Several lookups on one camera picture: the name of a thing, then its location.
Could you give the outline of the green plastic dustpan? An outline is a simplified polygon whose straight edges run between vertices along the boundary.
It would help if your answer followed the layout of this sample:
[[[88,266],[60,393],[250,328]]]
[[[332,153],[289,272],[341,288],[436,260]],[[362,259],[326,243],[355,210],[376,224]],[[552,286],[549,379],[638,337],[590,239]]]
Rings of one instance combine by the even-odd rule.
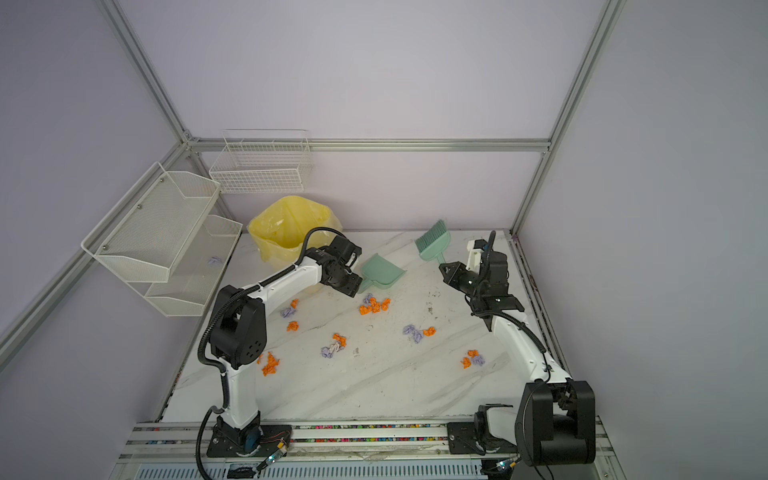
[[[374,254],[361,266],[360,276],[362,277],[362,282],[358,292],[362,293],[369,288],[388,290],[394,286],[405,273],[405,270],[379,254]]]

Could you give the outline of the green hand brush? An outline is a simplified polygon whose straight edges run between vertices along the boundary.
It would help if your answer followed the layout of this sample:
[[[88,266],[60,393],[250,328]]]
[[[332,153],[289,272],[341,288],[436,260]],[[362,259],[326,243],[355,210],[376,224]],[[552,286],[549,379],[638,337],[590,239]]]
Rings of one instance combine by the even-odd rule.
[[[418,237],[414,244],[419,257],[425,261],[445,263],[444,252],[451,242],[451,235],[443,219],[438,220],[428,231]]]

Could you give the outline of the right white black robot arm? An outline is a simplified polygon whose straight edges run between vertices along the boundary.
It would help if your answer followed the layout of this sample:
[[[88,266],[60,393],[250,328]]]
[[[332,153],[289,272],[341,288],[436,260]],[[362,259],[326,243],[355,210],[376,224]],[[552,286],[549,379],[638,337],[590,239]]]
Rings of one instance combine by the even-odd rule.
[[[507,256],[494,249],[496,233],[468,242],[468,259],[441,263],[448,286],[461,292],[470,314],[504,347],[522,384],[515,403],[478,407],[469,447],[479,454],[506,447],[530,467],[590,464],[596,458],[596,398],[575,380],[524,319],[509,292]]]

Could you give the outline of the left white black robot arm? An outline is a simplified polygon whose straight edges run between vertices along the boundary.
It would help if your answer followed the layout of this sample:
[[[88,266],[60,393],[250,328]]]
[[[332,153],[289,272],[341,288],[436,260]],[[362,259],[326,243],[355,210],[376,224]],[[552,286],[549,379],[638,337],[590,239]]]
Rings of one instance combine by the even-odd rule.
[[[251,286],[218,291],[197,349],[198,361],[216,368],[222,385],[222,405],[211,410],[213,450],[249,456],[264,442],[255,388],[244,374],[267,347],[268,316],[316,285],[355,296],[362,277],[352,267],[361,255],[362,248],[340,231],[316,227],[306,234],[294,263]]]

